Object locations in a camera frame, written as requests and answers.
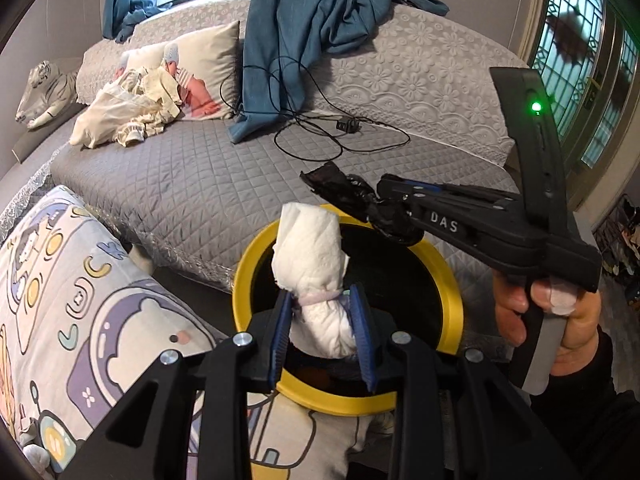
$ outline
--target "stained glass door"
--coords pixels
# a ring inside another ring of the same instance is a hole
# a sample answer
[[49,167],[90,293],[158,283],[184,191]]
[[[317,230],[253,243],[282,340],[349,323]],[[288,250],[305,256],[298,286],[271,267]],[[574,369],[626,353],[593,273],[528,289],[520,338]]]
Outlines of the stained glass door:
[[604,0],[549,0],[531,67],[542,75],[561,140],[586,94],[598,55],[603,16]]
[[542,76],[562,146],[571,208],[593,189],[635,107],[638,48],[606,0],[548,0],[530,60]]

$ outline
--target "white pillow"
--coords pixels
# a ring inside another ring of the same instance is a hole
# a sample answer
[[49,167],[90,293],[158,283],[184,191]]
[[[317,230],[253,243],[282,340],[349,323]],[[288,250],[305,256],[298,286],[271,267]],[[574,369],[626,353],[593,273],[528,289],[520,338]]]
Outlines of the white pillow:
[[180,98],[184,102],[181,107],[184,117],[179,116],[178,120],[229,118],[232,109],[224,101],[233,105],[238,98],[239,32],[240,22],[232,22],[127,50],[122,54],[114,76],[119,76],[125,69],[158,67],[166,55],[165,61],[180,85]]

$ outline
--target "stuffed tiger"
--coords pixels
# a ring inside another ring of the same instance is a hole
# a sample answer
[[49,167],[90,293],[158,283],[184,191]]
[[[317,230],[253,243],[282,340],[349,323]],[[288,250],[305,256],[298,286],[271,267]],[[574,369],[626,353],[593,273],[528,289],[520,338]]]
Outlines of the stuffed tiger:
[[34,130],[48,123],[69,103],[76,101],[78,70],[60,72],[55,63],[43,61],[29,72],[15,120],[27,121],[27,129]]

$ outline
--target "trash can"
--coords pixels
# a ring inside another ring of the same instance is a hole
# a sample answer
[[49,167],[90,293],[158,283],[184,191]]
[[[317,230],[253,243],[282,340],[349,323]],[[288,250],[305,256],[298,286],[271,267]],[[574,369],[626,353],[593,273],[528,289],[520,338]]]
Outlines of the trash can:
[[[399,330],[420,337],[441,352],[456,354],[462,339],[462,299],[453,273],[435,247],[426,240],[412,247],[401,246],[331,205],[322,207],[339,216],[342,250],[350,257],[343,287],[361,283],[369,305],[392,314]],[[271,259],[277,233],[275,221],[252,240],[238,264],[232,304],[239,332],[247,329],[252,313],[275,305],[278,287]],[[297,373],[303,362],[329,370],[340,365],[335,360],[307,356],[289,345],[276,387],[302,406],[331,415],[359,416],[386,412],[396,405],[394,392],[369,395],[361,381],[345,379],[349,373],[346,365],[341,373],[331,371],[327,386],[310,386]]]

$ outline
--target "power adapter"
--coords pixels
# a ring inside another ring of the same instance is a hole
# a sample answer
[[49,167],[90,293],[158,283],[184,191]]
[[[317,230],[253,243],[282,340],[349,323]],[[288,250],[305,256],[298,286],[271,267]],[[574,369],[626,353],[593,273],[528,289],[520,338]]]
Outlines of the power adapter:
[[343,116],[336,121],[335,127],[346,134],[354,134],[360,129],[360,121],[352,117]]

